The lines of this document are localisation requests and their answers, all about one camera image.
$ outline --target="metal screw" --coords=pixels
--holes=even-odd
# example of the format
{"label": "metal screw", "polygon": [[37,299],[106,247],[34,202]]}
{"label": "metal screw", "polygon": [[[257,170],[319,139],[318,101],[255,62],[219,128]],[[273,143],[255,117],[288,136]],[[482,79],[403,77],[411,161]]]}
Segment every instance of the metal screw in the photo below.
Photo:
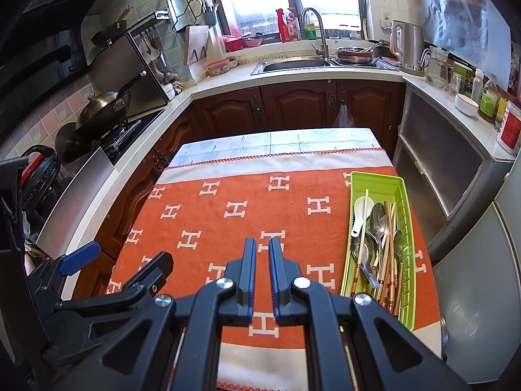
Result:
{"label": "metal screw", "polygon": [[172,303],[172,297],[166,294],[157,296],[154,301],[159,307],[166,307]]}
{"label": "metal screw", "polygon": [[371,303],[371,297],[363,293],[357,294],[355,295],[355,303],[360,305],[368,305]]}
{"label": "metal screw", "polygon": [[215,281],[218,287],[227,289],[233,286],[233,281],[230,278],[220,278]]}
{"label": "metal screw", "polygon": [[311,281],[307,278],[304,278],[303,276],[300,276],[299,278],[295,278],[295,281],[293,281],[295,284],[295,287],[297,288],[308,288],[311,285]]}

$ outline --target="glass pitcher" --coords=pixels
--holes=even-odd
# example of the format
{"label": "glass pitcher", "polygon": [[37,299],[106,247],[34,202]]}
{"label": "glass pitcher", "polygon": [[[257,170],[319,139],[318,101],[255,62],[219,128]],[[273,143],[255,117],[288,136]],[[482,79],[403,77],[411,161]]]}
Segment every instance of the glass pitcher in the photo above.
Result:
{"label": "glass pitcher", "polygon": [[444,90],[447,88],[447,58],[449,52],[438,47],[425,49],[420,66],[425,68],[425,79],[431,85]]}

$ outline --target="green basket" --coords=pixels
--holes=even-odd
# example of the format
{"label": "green basket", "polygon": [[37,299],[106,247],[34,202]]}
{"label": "green basket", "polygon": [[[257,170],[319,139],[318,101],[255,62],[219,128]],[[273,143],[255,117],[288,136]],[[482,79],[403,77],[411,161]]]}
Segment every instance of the green basket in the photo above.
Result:
{"label": "green basket", "polygon": [[[396,204],[398,228],[402,231],[404,239],[402,253],[402,311],[400,312],[399,320],[407,329],[413,330],[416,311],[416,263],[414,260],[413,223],[411,220],[409,200],[405,191],[405,183],[403,179],[398,176],[356,171],[351,172],[350,223],[344,278],[340,294],[349,297],[353,284],[354,272],[356,270],[356,260],[351,257],[351,227],[354,222],[353,205],[357,198],[365,196],[366,189],[369,190],[369,197],[371,197],[375,203],[383,204],[384,201],[387,200],[389,203]],[[366,284],[366,279],[363,274],[360,274],[360,279],[356,286],[356,292],[361,292],[364,288],[364,284]]]}

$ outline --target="cutting board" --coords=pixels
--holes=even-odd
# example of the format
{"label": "cutting board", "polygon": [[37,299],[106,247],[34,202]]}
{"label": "cutting board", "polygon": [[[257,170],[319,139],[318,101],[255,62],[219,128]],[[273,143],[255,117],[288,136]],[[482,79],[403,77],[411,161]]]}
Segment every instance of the cutting board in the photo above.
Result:
{"label": "cutting board", "polygon": [[184,65],[188,66],[197,61],[194,50],[199,60],[206,58],[203,47],[208,51],[208,25],[187,26],[185,34]]}

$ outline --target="wooden cabinet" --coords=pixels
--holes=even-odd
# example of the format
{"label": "wooden cabinet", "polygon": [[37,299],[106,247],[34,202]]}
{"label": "wooden cabinet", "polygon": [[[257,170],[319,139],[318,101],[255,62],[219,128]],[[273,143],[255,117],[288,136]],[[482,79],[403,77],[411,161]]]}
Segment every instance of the wooden cabinet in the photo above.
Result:
{"label": "wooden cabinet", "polygon": [[231,91],[192,103],[205,138],[233,137],[266,131],[259,88]]}
{"label": "wooden cabinet", "polygon": [[160,177],[157,155],[150,150],[125,184],[94,239],[114,260],[127,239],[134,221]]}
{"label": "wooden cabinet", "polygon": [[393,158],[402,119],[405,85],[381,80],[338,80],[338,101],[344,100],[357,127],[369,127]]}
{"label": "wooden cabinet", "polygon": [[338,113],[333,80],[304,80],[260,89],[270,131],[333,126]]}
{"label": "wooden cabinet", "polygon": [[100,256],[80,271],[72,298],[86,298],[105,294],[112,268],[116,262],[101,252]]}
{"label": "wooden cabinet", "polygon": [[193,107],[189,107],[154,144],[154,149],[167,166],[183,144],[201,141],[205,138],[195,110]]}

